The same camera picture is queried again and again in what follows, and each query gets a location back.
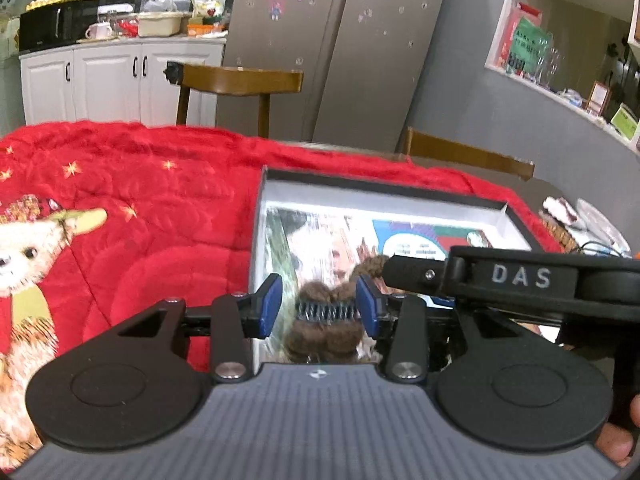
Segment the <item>cartoon alpaca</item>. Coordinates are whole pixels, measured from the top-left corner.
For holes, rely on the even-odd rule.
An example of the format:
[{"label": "cartoon alpaca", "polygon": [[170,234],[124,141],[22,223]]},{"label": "cartoon alpaca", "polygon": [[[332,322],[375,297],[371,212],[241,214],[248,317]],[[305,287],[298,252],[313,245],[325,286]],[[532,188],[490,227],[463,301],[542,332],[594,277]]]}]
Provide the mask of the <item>cartoon alpaca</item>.
[{"label": "cartoon alpaca", "polygon": [[38,283],[75,235],[107,218],[104,209],[63,210],[53,200],[47,205],[25,195],[0,213],[0,298],[10,298],[12,327],[1,334],[0,326],[1,469],[18,467],[41,446],[24,394],[34,373],[56,356],[58,340]]}]

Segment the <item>cabinet door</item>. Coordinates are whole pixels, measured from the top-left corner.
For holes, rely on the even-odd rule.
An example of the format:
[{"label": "cabinet door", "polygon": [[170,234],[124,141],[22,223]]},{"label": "cabinet door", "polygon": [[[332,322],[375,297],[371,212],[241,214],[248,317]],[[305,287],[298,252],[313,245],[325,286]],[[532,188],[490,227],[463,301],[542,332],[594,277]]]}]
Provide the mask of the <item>cabinet door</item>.
[{"label": "cabinet door", "polygon": [[140,120],[142,60],[138,44],[74,51],[76,117],[97,122]]},{"label": "cabinet door", "polygon": [[[147,126],[175,124],[180,87],[164,75],[167,61],[220,66],[223,45],[203,41],[146,43],[142,47],[143,76],[140,83],[140,120]],[[213,126],[216,96],[191,91],[187,124]]]},{"label": "cabinet door", "polygon": [[73,51],[38,54],[20,62],[27,124],[75,121]]}]

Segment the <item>red blanket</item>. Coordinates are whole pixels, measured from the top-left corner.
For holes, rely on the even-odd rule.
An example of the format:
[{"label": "red blanket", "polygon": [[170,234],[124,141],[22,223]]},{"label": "red blanket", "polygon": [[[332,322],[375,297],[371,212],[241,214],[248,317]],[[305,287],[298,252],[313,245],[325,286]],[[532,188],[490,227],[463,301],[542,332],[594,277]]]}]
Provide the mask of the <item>red blanket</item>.
[{"label": "red blanket", "polygon": [[[264,166],[507,200],[546,250],[559,250],[513,191],[455,170],[208,128],[22,128],[0,142],[0,467],[39,446],[22,396],[54,354],[162,298],[203,305],[246,289]],[[206,368],[205,342],[190,362]]]}]

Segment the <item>refrigerator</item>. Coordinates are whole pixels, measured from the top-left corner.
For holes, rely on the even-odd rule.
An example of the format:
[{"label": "refrigerator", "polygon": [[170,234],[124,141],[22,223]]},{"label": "refrigerator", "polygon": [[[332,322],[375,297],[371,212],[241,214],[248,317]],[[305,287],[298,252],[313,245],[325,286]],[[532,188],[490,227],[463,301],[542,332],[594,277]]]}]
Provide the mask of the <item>refrigerator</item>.
[{"label": "refrigerator", "polygon": [[[224,66],[302,70],[271,97],[270,138],[392,152],[442,0],[234,0]],[[257,134],[257,97],[219,96],[216,124]]]}]

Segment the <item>round black pad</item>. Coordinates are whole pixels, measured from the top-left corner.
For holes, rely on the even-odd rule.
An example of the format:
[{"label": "round black pad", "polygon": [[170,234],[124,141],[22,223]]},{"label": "round black pad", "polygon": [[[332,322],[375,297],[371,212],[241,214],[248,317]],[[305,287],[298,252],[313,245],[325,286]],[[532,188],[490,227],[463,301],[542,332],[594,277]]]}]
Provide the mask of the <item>round black pad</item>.
[{"label": "round black pad", "polygon": [[442,371],[436,396],[463,431],[519,452],[593,442],[612,405],[596,368],[533,334],[471,347]]},{"label": "round black pad", "polygon": [[42,367],[26,392],[41,436],[82,450],[117,450],[160,438],[202,396],[199,375],[153,339],[78,347]]},{"label": "round black pad", "polygon": [[539,365],[514,365],[494,375],[495,393],[506,402],[523,408],[542,408],[566,393],[562,375]]},{"label": "round black pad", "polygon": [[71,391],[78,400],[104,408],[132,401],[145,387],[145,373],[129,365],[93,366],[71,381]]}]

